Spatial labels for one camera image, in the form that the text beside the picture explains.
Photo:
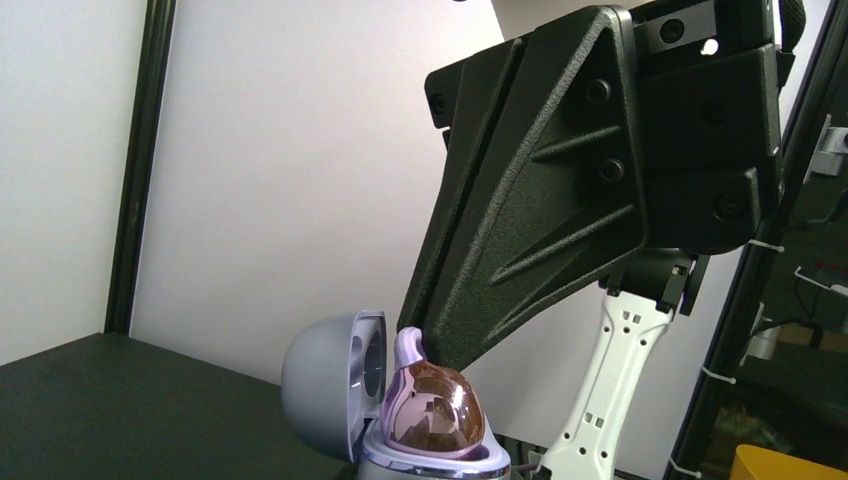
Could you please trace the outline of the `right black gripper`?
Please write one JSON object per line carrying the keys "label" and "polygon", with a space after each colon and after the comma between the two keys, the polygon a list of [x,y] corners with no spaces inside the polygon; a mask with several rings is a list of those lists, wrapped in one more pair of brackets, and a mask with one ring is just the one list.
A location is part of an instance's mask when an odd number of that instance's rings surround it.
{"label": "right black gripper", "polygon": [[774,13],[589,6],[431,72],[447,155],[398,327],[461,370],[646,243],[747,243],[782,193]]}

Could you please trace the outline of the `purple earbud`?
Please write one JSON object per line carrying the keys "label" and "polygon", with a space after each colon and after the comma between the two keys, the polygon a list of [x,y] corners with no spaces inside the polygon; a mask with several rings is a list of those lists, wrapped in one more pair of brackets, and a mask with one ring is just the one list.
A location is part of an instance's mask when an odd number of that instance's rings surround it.
{"label": "purple earbud", "polygon": [[394,343],[395,371],[382,401],[380,428],[390,448],[441,459],[464,459],[483,443],[486,418],[468,380],[430,362],[417,327]]}

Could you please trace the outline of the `lavender earbud charging case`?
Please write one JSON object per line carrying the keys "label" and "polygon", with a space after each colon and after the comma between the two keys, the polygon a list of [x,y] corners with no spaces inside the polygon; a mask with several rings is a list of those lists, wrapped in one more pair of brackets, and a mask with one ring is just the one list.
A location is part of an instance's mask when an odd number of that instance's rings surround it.
{"label": "lavender earbud charging case", "polygon": [[383,441],[382,401],[395,371],[383,312],[361,310],[302,330],[281,370],[284,414],[313,450],[351,462],[358,479],[508,479],[511,459],[486,418],[483,443],[464,459],[394,450]]}

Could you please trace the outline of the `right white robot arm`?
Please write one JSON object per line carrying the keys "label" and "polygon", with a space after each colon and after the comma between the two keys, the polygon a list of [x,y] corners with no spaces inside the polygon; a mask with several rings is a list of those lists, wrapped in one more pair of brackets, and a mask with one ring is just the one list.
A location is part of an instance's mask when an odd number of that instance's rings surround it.
{"label": "right white robot arm", "polygon": [[591,283],[605,295],[538,479],[609,479],[645,363],[709,259],[783,192],[799,1],[590,5],[429,73],[447,156],[398,352],[461,369]]}

